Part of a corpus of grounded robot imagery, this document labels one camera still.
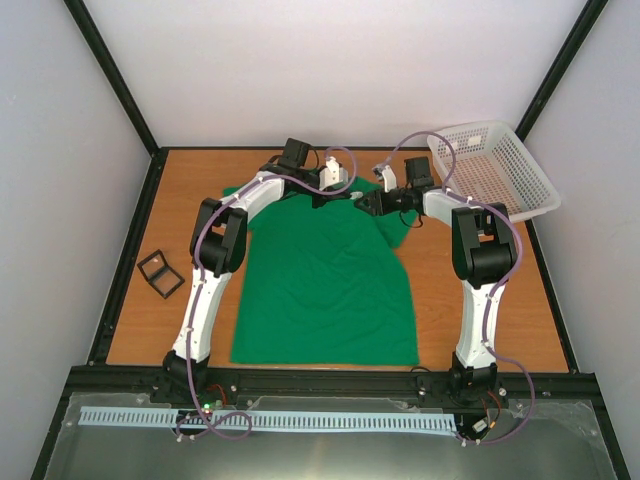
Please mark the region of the green t-shirt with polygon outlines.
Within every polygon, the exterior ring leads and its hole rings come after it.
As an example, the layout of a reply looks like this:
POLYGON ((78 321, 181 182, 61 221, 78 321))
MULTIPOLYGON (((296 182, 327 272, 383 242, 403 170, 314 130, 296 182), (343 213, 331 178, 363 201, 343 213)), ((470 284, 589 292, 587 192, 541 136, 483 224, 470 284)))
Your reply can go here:
POLYGON ((417 215, 289 194, 250 220, 230 360, 409 366, 419 361, 410 282, 396 251, 417 215))

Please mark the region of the white perforated plastic basket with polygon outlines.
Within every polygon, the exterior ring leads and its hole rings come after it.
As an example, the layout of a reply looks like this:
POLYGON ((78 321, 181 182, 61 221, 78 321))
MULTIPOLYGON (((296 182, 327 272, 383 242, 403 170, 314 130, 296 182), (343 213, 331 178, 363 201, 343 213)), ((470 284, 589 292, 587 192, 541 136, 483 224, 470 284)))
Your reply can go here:
POLYGON ((561 205, 549 178, 504 122, 445 128, 436 137, 428 137, 427 145, 435 170, 449 188, 486 204, 504 204, 513 223, 561 205))

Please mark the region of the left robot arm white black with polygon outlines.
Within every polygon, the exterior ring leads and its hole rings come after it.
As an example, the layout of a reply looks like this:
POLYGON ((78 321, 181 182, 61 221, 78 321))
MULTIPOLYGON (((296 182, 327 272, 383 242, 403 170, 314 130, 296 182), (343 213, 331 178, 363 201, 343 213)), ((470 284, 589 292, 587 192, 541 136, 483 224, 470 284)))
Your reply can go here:
POLYGON ((221 199, 202 201, 190 243, 191 291, 179 333, 163 360, 174 392, 186 402, 201 400, 208 390, 207 369, 218 309, 233 274, 247 251, 248 227, 266 207, 287 193, 307 194, 319 207, 347 198, 355 180, 325 151, 325 163, 304 167, 311 146, 288 139, 283 152, 260 167, 246 184, 221 199))

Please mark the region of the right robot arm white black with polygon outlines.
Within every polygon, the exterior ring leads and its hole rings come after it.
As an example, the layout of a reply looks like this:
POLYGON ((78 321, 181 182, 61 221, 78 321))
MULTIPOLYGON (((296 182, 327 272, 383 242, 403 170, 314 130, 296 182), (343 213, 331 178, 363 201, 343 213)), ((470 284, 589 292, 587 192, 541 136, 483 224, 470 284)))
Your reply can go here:
POLYGON ((408 183, 397 184, 388 162, 373 168, 380 189, 356 201, 372 216, 414 211, 451 228, 452 265, 463 288, 462 325, 449 370, 449 394, 469 402, 495 388, 495 336, 500 300, 520 265, 521 239, 501 203, 483 204, 449 187, 438 187, 425 157, 405 161, 408 183))

